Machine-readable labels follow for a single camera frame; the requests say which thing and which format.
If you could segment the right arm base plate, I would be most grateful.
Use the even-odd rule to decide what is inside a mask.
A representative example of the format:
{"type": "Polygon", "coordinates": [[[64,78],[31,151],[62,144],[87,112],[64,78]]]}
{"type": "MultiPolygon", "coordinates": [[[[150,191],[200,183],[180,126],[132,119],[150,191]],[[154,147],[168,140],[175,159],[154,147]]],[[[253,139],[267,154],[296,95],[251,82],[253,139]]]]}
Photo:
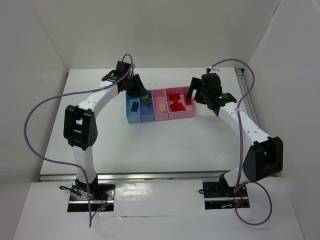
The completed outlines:
{"type": "Polygon", "coordinates": [[[204,197],[204,207],[206,210],[222,210],[238,208],[250,208],[248,192],[246,187],[242,187],[234,193],[233,187],[221,190],[218,182],[203,182],[202,189],[198,193],[204,197]]]}

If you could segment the red flower lego piece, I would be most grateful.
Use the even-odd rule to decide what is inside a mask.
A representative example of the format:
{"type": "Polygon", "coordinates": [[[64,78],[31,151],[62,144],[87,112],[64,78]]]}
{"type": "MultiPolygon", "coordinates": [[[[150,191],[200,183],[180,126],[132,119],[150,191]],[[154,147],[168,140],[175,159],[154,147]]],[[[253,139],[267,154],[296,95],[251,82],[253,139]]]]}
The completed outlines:
{"type": "Polygon", "coordinates": [[[181,102],[173,102],[169,107],[172,112],[181,112],[186,110],[181,102]]]}

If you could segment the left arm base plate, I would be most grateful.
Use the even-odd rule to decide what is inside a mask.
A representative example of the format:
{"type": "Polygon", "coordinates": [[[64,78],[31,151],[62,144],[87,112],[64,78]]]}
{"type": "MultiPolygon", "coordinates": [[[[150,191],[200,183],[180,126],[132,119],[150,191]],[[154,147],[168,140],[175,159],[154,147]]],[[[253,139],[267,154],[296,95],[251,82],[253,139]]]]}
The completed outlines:
{"type": "MultiPolygon", "coordinates": [[[[60,186],[59,189],[69,191],[70,193],[67,212],[79,213],[89,211],[87,193],[84,190],[76,188],[75,184],[71,187],[60,186]]],[[[101,208],[101,212],[113,212],[115,190],[115,184],[99,184],[95,193],[89,195],[91,211],[96,212],[98,208],[101,208]]]]}

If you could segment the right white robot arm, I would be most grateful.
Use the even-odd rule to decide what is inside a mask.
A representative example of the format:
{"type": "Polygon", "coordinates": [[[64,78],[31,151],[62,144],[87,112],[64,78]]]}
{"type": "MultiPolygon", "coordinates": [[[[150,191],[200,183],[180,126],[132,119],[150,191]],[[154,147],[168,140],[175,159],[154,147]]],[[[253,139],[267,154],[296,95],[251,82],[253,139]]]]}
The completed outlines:
{"type": "Polygon", "coordinates": [[[237,189],[241,184],[257,182],[283,170],[283,141],[261,130],[239,107],[236,98],[223,92],[216,73],[193,77],[187,98],[206,105],[239,135],[240,163],[219,176],[221,190],[237,189]]]}

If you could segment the green white lego piece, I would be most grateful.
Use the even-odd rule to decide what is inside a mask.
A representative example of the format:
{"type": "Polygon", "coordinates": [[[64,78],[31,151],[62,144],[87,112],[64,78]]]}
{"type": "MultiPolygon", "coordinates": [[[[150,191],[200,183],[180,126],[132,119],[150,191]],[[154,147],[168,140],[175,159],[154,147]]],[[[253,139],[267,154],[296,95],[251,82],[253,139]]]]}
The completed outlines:
{"type": "Polygon", "coordinates": [[[150,106],[152,104],[152,100],[147,98],[143,101],[147,106],[150,106]]]}

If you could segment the small red lego brick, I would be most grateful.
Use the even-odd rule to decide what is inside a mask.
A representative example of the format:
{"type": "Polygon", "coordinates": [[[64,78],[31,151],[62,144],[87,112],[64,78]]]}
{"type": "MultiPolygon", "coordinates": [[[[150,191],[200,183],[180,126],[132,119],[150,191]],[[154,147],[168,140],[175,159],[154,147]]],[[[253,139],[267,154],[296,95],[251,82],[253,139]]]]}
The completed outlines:
{"type": "Polygon", "coordinates": [[[191,104],[192,104],[192,99],[186,98],[186,99],[184,100],[184,102],[185,102],[186,105],[191,105],[191,104]]]}

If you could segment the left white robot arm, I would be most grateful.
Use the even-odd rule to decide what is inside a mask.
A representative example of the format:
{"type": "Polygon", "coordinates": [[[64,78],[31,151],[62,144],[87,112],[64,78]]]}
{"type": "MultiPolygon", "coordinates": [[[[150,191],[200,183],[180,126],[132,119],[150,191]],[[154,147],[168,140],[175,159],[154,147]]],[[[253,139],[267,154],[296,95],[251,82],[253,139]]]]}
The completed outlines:
{"type": "Polygon", "coordinates": [[[118,61],[116,68],[102,79],[97,91],[78,105],[68,105],[64,113],[63,136],[71,146],[76,171],[75,186],[92,198],[98,194],[98,175],[94,167],[93,145],[98,138],[96,118],[101,110],[120,92],[136,98],[147,94],[133,64],[118,61]]]}

